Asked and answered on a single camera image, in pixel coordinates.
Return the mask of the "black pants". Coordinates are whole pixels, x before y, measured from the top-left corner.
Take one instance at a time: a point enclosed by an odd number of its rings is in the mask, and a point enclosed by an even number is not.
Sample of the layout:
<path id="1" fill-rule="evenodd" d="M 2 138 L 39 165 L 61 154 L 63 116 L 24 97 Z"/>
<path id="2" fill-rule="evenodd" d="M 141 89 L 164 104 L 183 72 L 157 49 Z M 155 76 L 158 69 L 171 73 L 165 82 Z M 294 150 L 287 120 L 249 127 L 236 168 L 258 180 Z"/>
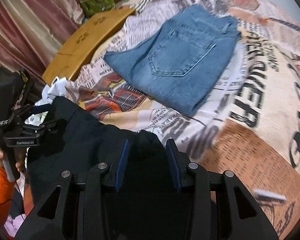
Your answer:
<path id="1" fill-rule="evenodd" d="M 191 162 L 189 186 L 174 188 L 166 144 L 150 132 L 105 125 L 58 97 L 47 120 L 64 119 L 64 145 L 29 153 L 35 207 L 22 239 L 210 239 L 208 174 Z M 109 169 L 129 140 L 119 192 Z"/>

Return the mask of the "white crumpled cloth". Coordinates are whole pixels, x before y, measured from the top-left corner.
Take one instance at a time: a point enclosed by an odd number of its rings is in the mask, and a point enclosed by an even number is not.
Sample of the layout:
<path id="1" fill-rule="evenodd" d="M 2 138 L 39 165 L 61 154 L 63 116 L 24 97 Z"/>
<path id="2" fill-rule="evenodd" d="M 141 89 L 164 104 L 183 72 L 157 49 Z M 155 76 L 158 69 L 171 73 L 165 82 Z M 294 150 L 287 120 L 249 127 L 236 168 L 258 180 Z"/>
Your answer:
<path id="1" fill-rule="evenodd" d="M 37 101 L 34 105 L 35 106 L 42 106 L 45 104 L 51 104 L 55 97 L 57 96 L 65 96 L 66 84 L 67 79 L 65 77 L 59 78 L 55 77 L 53 82 L 51 83 L 51 86 L 46 85 L 42 91 L 42 98 Z M 48 111 L 45 111 L 43 113 L 38 114 L 32 114 L 29 118 L 26 119 L 25 124 L 27 125 L 34 125 L 39 126 L 43 123 Z"/>

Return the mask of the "printed newspaper-pattern blanket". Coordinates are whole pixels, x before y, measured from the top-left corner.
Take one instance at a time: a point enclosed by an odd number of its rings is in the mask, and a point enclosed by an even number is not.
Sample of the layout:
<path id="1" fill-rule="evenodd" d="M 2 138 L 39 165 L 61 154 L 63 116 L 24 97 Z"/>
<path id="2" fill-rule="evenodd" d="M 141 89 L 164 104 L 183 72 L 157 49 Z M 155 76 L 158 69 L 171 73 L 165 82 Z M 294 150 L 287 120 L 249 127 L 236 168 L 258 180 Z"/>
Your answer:
<path id="1" fill-rule="evenodd" d="M 174 139 L 207 169 L 234 170 L 280 239 L 300 221 L 300 24 L 268 0 L 131 0 L 136 9 L 100 45 L 66 97 L 105 124 Z M 183 9 L 233 17 L 242 34 L 230 64 L 195 115 L 169 108 L 104 57 L 135 48 Z"/>

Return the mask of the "wooden lap desk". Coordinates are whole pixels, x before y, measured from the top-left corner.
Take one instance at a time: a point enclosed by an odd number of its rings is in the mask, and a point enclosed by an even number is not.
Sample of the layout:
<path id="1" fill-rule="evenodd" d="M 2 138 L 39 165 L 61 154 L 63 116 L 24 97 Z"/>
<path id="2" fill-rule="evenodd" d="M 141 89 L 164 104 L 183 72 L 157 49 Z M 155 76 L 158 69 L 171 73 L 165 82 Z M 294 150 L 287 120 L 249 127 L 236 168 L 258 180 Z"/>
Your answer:
<path id="1" fill-rule="evenodd" d="M 95 50 L 122 28 L 128 16 L 134 14 L 134 8 L 96 13 L 63 44 L 42 75 L 42 80 L 47 85 L 55 77 L 76 80 L 81 67 L 91 61 Z"/>

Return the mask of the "folded blue jeans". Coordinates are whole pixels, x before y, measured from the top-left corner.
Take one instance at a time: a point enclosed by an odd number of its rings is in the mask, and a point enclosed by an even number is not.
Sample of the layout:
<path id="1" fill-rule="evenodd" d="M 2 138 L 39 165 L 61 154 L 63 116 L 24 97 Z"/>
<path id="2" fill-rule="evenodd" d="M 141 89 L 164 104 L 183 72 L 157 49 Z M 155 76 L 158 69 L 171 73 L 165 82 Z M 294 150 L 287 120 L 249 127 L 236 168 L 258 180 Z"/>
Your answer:
<path id="1" fill-rule="evenodd" d="M 193 116 L 234 54 L 241 38 L 237 24 L 192 5 L 135 48 L 107 52 L 104 61 L 133 88 Z"/>

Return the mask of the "striped pink curtain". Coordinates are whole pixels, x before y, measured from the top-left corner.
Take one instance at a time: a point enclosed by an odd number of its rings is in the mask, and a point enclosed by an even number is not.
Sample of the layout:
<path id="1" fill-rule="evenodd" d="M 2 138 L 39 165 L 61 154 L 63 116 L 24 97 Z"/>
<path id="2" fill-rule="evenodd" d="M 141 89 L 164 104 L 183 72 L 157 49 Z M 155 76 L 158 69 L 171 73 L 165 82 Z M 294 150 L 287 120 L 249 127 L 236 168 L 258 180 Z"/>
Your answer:
<path id="1" fill-rule="evenodd" d="M 42 75 L 61 46 L 81 26 L 77 0 L 0 0 L 0 67 Z"/>

